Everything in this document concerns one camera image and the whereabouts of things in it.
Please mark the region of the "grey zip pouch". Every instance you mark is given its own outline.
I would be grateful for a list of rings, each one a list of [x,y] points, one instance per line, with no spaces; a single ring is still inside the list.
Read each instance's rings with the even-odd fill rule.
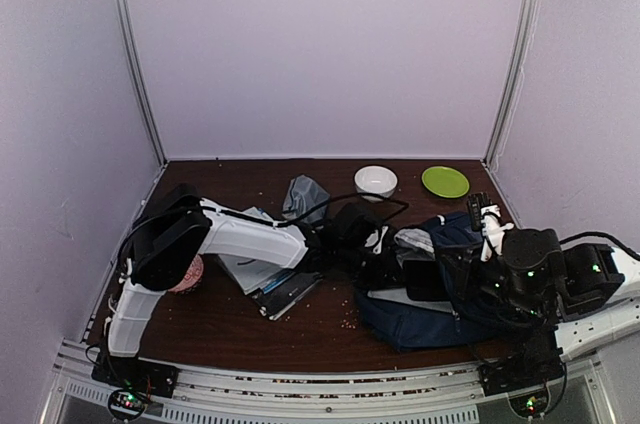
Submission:
[[[330,194],[319,183],[307,175],[299,175],[290,181],[282,216],[291,220],[306,214],[303,223],[319,223],[326,216],[329,199]]]

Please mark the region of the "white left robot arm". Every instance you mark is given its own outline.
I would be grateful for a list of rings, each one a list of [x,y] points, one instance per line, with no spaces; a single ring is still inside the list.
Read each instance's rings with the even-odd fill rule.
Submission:
[[[142,215],[117,254],[120,291],[105,322],[101,354],[106,373],[123,388],[144,377],[136,359],[142,337],[159,300],[178,286],[196,258],[228,258],[239,267],[266,264],[284,275],[296,295],[305,294],[332,264],[357,266],[380,259],[391,230],[355,203],[351,194],[334,218],[313,220],[324,208],[312,206],[288,220],[261,217],[202,197],[189,185],[179,185]]]

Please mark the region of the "navy blue student backpack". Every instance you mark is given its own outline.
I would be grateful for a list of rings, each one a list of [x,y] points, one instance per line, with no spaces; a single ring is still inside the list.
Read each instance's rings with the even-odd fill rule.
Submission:
[[[441,248],[481,245],[481,239],[481,233],[472,229],[469,215],[461,211],[403,228],[393,235],[400,276],[404,279],[405,260],[439,264]],[[394,288],[358,289],[354,301],[362,324],[398,351],[471,345],[523,332],[511,324],[514,316],[502,304],[484,300],[455,303],[450,297],[444,302],[413,301],[408,298],[405,280]]]

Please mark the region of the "black leather case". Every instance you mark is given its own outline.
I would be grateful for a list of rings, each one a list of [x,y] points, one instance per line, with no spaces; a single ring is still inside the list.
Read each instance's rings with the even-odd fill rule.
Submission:
[[[444,302],[449,300],[440,273],[434,260],[409,259],[403,262],[405,287],[408,298],[422,302]]]

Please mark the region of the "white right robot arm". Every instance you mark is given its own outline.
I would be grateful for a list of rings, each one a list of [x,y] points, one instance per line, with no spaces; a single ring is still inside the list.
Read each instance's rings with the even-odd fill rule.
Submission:
[[[512,355],[479,367],[485,394],[559,379],[569,361],[638,332],[638,253],[603,232],[561,239],[505,223],[484,193],[467,209],[479,242],[436,248],[450,300],[517,339]]]

